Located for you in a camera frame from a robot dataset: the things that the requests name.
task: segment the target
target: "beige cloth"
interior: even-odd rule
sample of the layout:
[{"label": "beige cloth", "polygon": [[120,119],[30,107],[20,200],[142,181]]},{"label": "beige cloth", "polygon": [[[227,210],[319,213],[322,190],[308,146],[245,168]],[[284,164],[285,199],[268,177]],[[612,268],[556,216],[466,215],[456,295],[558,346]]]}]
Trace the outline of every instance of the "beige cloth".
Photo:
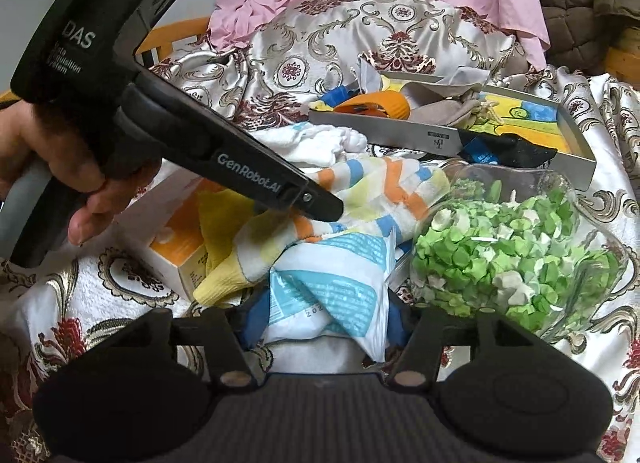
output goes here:
[{"label": "beige cloth", "polygon": [[466,128],[474,118],[472,111],[478,107],[478,99],[469,99],[464,103],[458,100],[441,100],[412,109],[408,120],[419,124]]}]

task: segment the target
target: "black plastic mount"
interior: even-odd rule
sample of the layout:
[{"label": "black plastic mount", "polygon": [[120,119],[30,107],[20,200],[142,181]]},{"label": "black plastic mount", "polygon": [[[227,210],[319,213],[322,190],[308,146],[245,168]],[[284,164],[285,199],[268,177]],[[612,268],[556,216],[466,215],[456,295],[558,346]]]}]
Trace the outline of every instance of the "black plastic mount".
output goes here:
[{"label": "black plastic mount", "polygon": [[[12,90],[62,111],[108,178],[124,179],[145,162],[167,158],[269,208],[293,206],[313,219],[339,219],[339,198],[135,61],[174,1],[56,0],[16,68]],[[38,266],[58,246],[87,198],[54,178],[30,194],[42,201],[22,205],[10,192],[7,208],[33,210],[19,219],[17,212],[7,218],[7,211],[9,223],[0,228],[3,255],[24,268]]]},{"label": "black plastic mount", "polygon": [[[268,295],[197,318],[150,311],[62,367],[33,402],[47,446],[87,463],[600,461],[606,386],[504,317],[401,305],[409,340],[386,382],[264,378],[244,351],[264,329]],[[210,382],[176,362],[180,345],[204,350]],[[436,382],[447,345],[469,346],[472,360]]]}]

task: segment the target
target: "white towel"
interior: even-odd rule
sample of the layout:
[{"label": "white towel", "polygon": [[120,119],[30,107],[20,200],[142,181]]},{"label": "white towel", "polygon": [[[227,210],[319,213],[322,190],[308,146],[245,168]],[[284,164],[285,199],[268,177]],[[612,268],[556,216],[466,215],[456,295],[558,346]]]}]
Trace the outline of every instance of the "white towel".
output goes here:
[{"label": "white towel", "polygon": [[251,135],[298,167],[324,169],[343,160],[345,153],[363,153],[367,148],[367,137],[351,128],[309,122],[254,131]]}]

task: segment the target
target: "cardboard box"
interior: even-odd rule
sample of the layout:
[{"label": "cardboard box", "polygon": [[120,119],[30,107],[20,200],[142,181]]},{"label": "cardboard box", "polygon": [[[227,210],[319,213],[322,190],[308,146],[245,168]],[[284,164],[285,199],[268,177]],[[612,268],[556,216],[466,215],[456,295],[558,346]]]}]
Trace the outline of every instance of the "cardboard box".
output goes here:
[{"label": "cardboard box", "polygon": [[[383,74],[391,79],[413,82],[437,82],[442,79],[440,76],[421,73],[385,71]],[[560,172],[578,190],[587,190],[589,188],[596,169],[596,159],[574,119],[561,104],[521,91],[494,86],[485,86],[482,92],[501,97],[517,98],[555,108],[559,130],[571,153],[558,151],[556,156],[544,168]],[[440,156],[443,155],[443,150],[458,152],[462,150],[462,142],[458,136],[458,130],[445,126],[432,126],[417,122],[407,122],[406,120],[313,110],[309,111],[309,121],[313,124],[331,124],[353,128],[367,136],[370,143],[380,146],[407,148]]]},{"label": "cardboard box", "polygon": [[182,298],[206,276],[207,250],[200,232],[198,192],[222,190],[185,169],[177,170],[116,220],[124,249]]}]

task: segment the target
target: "orange box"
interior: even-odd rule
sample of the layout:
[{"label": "orange box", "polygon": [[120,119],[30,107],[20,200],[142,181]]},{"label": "orange box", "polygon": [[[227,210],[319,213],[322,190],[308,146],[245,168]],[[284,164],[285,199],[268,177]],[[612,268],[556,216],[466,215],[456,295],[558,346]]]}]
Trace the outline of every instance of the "orange box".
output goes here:
[{"label": "orange box", "polygon": [[180,169],[118,216],[123,247],[184,299],[193,300],[193,291],[206,276],[198,192],[222,188]]}]

